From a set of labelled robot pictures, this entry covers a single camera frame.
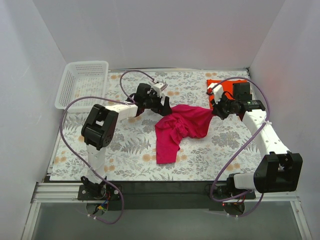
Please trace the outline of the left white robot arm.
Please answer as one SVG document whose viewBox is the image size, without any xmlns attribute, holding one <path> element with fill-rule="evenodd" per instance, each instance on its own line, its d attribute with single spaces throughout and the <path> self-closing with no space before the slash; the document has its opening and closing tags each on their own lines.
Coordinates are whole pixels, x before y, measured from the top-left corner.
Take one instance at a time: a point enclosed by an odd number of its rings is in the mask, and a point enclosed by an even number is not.
<svg viewBox="0 0 320 240">
<path fill-rule="evenodd" d="M 163 94 L 167 84 L 157 82 L 153 85 L 140 83 L 135 93 L 128 96 L 124 103 L 102 106 L 95 104 L 82 127 L 87 150 L 89 170 L 81 177 L 85 190 L 95 199 L 106 196 L 105 156 L 118 122 L 135 118 L 144 110 L 150 109 L 156 114 L 167 116 L 172 113 L 170 98 Z"/>
</svg>

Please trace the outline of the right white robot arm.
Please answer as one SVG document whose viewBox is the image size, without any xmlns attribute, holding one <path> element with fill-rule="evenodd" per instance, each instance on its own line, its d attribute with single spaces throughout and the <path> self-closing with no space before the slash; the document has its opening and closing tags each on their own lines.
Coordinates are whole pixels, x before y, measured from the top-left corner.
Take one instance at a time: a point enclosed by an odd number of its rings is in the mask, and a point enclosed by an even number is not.
<svg viewBox="0 0 320 240">
<path fill-rule="evenodd" d="M 270 113 L 261 100 L 250 93 L 249 82 L 232 82 L 232 91 L 221 83 L 207 87 L 212 113 L 221 120 L 237 115 L 252 134 L 262 157 L 253 173 L 232 173 L 226 181 L 216 183 L 210 193 L 237 199 L 248 192 L 294 192 L 297 189 L 303 159 L 291 152 L 280 140 L 269 122 Z"/>
</svg>

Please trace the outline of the magenta t-shirt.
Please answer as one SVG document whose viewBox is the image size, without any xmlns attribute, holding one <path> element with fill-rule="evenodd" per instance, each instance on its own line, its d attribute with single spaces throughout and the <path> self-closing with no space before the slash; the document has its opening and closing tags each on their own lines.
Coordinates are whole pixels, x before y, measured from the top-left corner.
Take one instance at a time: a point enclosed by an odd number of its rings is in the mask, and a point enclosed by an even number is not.
<svg viewBox="0 0 320 240">
<path fill-rule="evenodd" d="M 172 114 L 155 124 L 156 163 L 175 163 L 181 141 L 206 137 L 213 117 L 211 109 L 186 104 L 174 106 Z"/>
</svg>

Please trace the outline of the white plastic basket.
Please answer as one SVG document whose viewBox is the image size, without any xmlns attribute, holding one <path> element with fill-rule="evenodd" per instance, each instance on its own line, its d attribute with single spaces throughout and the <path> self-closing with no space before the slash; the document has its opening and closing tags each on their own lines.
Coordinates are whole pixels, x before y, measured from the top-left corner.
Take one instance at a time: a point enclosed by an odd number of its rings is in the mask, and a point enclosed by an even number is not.
<svg viewBox="0 0 320 240">
<path fill-rule="evenodd" d="M 109 63 L 102 60 L 77 61 L 65 66 L 54 106 L 64 110 L 82 97 L 104 97 L 107 90 Z"/>
</svg>

